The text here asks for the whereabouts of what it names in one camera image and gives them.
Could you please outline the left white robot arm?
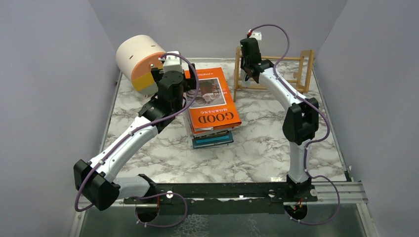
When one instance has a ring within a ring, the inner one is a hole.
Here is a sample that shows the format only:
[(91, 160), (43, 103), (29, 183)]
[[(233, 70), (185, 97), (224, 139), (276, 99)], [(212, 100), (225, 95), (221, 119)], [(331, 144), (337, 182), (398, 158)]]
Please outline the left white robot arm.
[(155, 198), (152, 181), (141, 175), (117, 178), (122, 167), (151, 139), (161, 133), (179, 114), (192, 103), (185, 103), (183, 94), (197, 88), (198, 73), (195, 64), (188, 63), (189, 76), (183, 70), (153, 68), (152, 80), (158, 91), (139, 111), (139, 115), (119, 138), (90, 161), (79, 160), (73, 167), (77, 195), (75, 210), (81, 197), (90, 201), (90, 207), (105, 210), (116, 200), (139, 198), (148, 203)]

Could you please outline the grey ianra book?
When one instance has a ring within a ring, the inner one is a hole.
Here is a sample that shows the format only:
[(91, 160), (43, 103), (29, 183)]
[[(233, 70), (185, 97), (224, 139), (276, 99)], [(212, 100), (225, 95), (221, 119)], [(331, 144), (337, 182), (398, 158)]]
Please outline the grey ianra book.
[(241, 86), (242, 87), (245, 87), (245, 88), (248, 88), (248, 87), (250, 87), (250, 85), (251, 85), (251, 77), (248, 75), (248, 73), (245, 71), (245, 70), (243, 70), (243, 69), (241, 69), (241, 72), (240, 72), (240, 79), (241, 79)]

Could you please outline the orange Good Morning book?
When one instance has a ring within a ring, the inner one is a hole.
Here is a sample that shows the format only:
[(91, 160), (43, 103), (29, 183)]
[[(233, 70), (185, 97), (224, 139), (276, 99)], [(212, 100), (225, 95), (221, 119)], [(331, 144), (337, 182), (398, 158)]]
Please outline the orange Good Morning book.
[(242, 121), (222, 68), (196, 71), (199, 78), (198, 94), (184, 112), (187, 134), (200, 137), (241, 125)]

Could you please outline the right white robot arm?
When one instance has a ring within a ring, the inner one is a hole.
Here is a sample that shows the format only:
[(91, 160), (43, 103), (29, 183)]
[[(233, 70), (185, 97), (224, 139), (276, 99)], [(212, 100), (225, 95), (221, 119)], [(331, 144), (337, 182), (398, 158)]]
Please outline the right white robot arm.
[(265, 87), (286, 111), (282, 131), (290, 143), (290, 168), (285, 187), (286, 197), (297, 201), (312, 189), (308, 172), (308, 147), (319, 128), (319, 108), (315, 98), (306, 99), (283, 79), (274, 64), (261, 58), (258, 40), (240, 41), (241, 69)]

